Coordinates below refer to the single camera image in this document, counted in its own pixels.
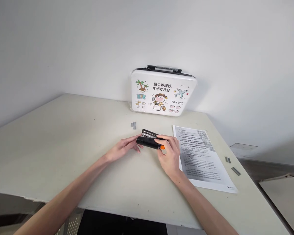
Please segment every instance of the paper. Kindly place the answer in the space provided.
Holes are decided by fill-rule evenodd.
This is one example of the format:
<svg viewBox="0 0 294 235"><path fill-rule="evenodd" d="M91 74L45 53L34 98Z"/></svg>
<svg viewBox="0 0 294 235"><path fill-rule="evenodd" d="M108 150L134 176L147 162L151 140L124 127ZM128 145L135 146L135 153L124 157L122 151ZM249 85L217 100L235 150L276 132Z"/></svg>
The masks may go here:
<svg viewBox="0 0 294 235"><path fill-rule="evenodd" d="M237 193L206 131L173 126L180 141L180 169L196 187Z"/></svg>

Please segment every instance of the black stapler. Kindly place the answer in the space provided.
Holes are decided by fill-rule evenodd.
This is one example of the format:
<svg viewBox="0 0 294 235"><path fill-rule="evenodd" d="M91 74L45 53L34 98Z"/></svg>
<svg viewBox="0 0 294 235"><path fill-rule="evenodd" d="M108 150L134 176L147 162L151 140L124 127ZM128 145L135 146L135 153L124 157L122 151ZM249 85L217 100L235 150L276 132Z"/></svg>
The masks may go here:
<svg viewBox="0 0 294 235"><path fill-rule="evenodd" d="M153 149L165 149L163 145L156 143L155 139L157 138L157 134L151 131L143 129L141 131L141 136L137 138L136 143L147 146Z"/></svg>

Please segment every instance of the dark floor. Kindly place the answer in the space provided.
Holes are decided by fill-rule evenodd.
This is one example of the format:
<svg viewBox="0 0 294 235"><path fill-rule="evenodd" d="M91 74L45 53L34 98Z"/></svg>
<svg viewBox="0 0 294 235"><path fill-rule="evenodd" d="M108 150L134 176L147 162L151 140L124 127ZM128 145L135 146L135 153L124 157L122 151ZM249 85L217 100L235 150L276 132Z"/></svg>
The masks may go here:
<svg viewBox="0 0 294 235"><path fill-rule="evenodd" d="M78 235L88 234L155 234L167 235L165 224L126 216L85 210Z"/></svg>

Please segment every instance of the finger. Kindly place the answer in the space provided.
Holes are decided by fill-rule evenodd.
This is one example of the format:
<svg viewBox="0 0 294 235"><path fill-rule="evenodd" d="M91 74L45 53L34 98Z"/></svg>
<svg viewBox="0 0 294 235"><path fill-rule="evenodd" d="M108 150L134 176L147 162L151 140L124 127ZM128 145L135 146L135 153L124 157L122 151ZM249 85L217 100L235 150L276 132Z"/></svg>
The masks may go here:
<svg viewBox="0 0 294 235"><path fill-rule="evenodd" d="M158 154L158 158L161 158L164 156L163 152L161 151L161 149L157 149L157 154Z"/></svg>
<svg viewBox="0 0 294 235"><path fill-rule="evenodd" d="M140 136L141 136L141 133L138 134L138 135L136 135L136 136L128 137L128 138L124 139L124 141L125 141L126 143L129 143L129 142L132 142L133 140L136 140L136 139L137 139L138 137L140 137Z"/></svg>
<svg viewBox="0 0 294 235"><path fill-rule="evenodd" d="M175 152L179 150L178 147L176 146L176 142L174 141L175 137L167 136L167 135L157 135L157 137L167 140Z"/></svg>
<svg viewBox="0 0 294 235"><path fill-rule="evenodd" d="M178 149L180 149L180 142L179 142L179 140L176 137L173 137L173 140L174 140L176 146L178 147Z"/></svg>
<svg viewBox="0 0 294 235"><path fill-rule="evenodd" d="M169 144L167 140L159 140L159 139L154 139L154 140L156 141L156 143L164 145L167 151L173 151L171 145Z"/></svg>
<svg viewBox="0 0 294 235"><path fill-rule="evenodd" d="M141 149L143 149L144 148L144 146L142 146L142 145L140 145L140 144L136 144L136 145L138 145Z"/></svg>
<svg viewBox="0 0 294 235"><path fill-rule="evenodd" d="M134 149L136 152L140 153L140 149L139 149L139 147L137 147L137 145L134 145L132 147L132 149Z"/></svg>
<svg viewBox="0 0 294 235"><path fill-rule="evenodd" d="M129 137L129 138L126 138L126 139L121 139L119 142L118 142L118 146L121 148L121 147L124 147L125 145L127 145L129 142L132 142L133 140L136 140L139 136L141 136L141 134L138 134L136 136L132 136L132 137Z"/></svg>
<svg viewBox="0 0 294 235"><path fill-rule="evenodd" d="M136 140L133 140L128 145L124 146L122 149L124 149L124 151L127 152L134 146L136 146Z"/></svg>

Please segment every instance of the staple strip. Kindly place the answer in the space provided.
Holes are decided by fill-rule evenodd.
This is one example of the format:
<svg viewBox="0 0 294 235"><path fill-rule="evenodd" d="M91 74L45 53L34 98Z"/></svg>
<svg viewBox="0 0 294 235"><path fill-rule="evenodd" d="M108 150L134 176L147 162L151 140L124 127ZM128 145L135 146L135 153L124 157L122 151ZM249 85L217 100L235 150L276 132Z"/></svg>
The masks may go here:
<svg viewBox="0 0 294 235"><path fill-rule="evenodd" d="M231 169L232 169L232 170L233 170L238 176L241 175L241 173L240 173L237 169L235 169L235 167L232 167Z"/></svg>

